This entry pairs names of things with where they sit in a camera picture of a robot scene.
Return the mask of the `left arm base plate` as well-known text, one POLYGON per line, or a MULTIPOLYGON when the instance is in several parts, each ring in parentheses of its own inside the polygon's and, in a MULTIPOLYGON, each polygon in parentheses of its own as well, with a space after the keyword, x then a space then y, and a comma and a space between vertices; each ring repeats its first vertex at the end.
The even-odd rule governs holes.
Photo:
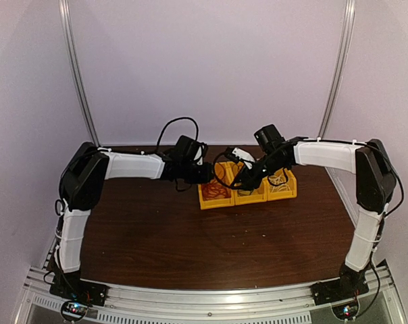
POLYGON ((99 283, 80 281, 71 288, 66 283, 55 283, 49 288, 49 293, 68 300, 73 300, 89 306, 104 306, 108 287, 99 283))

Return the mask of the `right aluminium frame post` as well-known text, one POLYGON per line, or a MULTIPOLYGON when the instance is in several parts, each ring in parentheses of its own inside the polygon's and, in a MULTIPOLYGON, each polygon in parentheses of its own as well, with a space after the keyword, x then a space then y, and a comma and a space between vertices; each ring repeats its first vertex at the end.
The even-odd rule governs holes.
POLYGON ((356 14, 356 1, 346 0, 342 21, 342 30, 340 33, 340 42, 338 46, 338 53, 336 56, 336 63, 334 66, 334 73, 330 85, 328 98, 326 101, 326 106, 324 109, 324 115, 318 132, 318 136, 320 138, 325 137, 328 127, 330 125, 334 108, 336 106, 338 92, 340 90, 340 85, 342 83, 343 72, 347 62, 347 57, 349 55, 349 50, 351 48, 351 41, 355 25, 355 14, 356 14))

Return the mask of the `left aluminium frame post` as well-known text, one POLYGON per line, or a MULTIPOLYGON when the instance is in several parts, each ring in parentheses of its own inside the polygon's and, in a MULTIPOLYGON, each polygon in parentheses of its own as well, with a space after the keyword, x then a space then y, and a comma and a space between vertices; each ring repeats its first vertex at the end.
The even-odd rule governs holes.
POLYGON ((91 142, 97 146, 100 145, 99 137, 97 136, 97 131, 93 117, 91 115, 91 110, 88 105, 88 99, 84 87, 84 82, 82 79, 82 73, 80 70, 80 64, 78 60, 76 44, 74 40, 72 19, 70 15, 70 2, 68 0, 59 0, 59 14, 61 19, 61 25, 63 28, 63 35, 66 42, 66 51, 68 54, 68 59, 70 62, 72 80, 76 89, 76 94, 78 97, 78 103, 80 105, 80 110, 84 119, 84 124, 86 126, 88 135, 90 136, 91 142))

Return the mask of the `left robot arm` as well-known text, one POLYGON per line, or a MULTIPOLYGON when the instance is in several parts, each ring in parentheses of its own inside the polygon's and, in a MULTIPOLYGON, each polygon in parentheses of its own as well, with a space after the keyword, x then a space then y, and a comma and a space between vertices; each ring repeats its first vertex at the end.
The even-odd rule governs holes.
POLYGON ((133 153, 82 143, 59 180, 55 203, 59 217, 55 229, 55 285, 71 300, 85 293, 80 280, 81 246, 87 220, 99 203, 107 180, 140 178, 207 184, 213 179, 213 167, 204 160, 206 154, 207 145, 188 136, 181 136, 174 147, 164 152, 133 153))

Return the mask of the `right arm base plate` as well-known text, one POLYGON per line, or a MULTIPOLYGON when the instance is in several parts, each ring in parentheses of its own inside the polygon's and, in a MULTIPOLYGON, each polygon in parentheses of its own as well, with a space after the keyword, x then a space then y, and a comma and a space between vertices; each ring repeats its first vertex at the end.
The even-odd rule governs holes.
POLYGON ((340 279, 319 281, 313 284, 310 289, 316 306, 354 299, 359 295, 369 292, 366 283, 361 283, 354 288, 345 289, 342 287, 340 279))

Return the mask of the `aluminium frame post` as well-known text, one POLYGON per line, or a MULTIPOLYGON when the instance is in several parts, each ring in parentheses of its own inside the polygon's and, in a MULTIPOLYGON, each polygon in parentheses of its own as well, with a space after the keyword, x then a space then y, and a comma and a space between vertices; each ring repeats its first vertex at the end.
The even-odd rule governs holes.
POLYGON ((338 46, 338 53, 336 56, 336 63, 334 66, 334 73, 330 85, 328 98, 326 101, 326 106, 324 109, 324 115, 318 132, 318 136, 320 138, 325 137, 328 127, 330 125, 334 108, 336 106, 338 92, 340 90, 340 85, 342 83, 343 72, 347 62, 347 57, 349 55, 349 50, 351 48, 351 41, 355 25, 355 14, 356 14, 356 1, 346 0, 342 21, 342 30, 340 33, 340 42, 338 46))
POLYGON ((72 19, 70 15, 70 2, 68 0, 59 0, 59 14, 61 19, 61 25, 63 28, 63 35, 66 42, 66 51, 68 54, 68 59, 70 62, 72 80, 76 89, 76 94, 78 97, 78 103, 80 105, 80 110, 84 119, 84 124, 86 126, 88 135, 90 136, 91 142, 97 146, 100 145, 99 137, 97 136, 97 131, 93 117, 91 115, 91 110, 88 105, 88 99, 84 87, 84 82, 82 79, 82 73, 80 70, 80 64, 78 60, 76 44, 74 40, 72 19))

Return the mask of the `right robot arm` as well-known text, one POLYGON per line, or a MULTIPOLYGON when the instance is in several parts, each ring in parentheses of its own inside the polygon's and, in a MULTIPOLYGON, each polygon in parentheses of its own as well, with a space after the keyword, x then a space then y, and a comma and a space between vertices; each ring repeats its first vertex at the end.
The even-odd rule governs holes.
POLYGON ((295 165, 318 166, 349 172, 356 177, 359 210, 350 249, 334 283, 338 297, 348 298, 363 281, 390 214, 388 206, 400 183, 386 149, 378 139, 368 142, 322 140, 297 136, 285 139, 275 125, 256 131, 254 137, 264 155, 255 159, 241 148, 228 148, 225 156, 243 164, 231 183, 234 190, 253 190, 262 179, 295 165))

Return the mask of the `front aluminium rail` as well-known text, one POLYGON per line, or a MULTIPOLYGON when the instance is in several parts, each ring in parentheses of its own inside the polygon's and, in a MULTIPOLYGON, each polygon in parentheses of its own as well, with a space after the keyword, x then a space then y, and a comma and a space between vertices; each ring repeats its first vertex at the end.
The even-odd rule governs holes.
MULTIPOLYGON (((53 275, 44 281, 45 270, 28 271, 11 323, 68 323, 60 313, 67 299, 49 293, 53 275)), ((379 294, 355 321, 336 316, 350 299, 317 304, 313 282, 243 290, 160 290, 105 283, 105 304, 94 304, 77 323, 408 323, 388 267, 376 271, 379 294)))

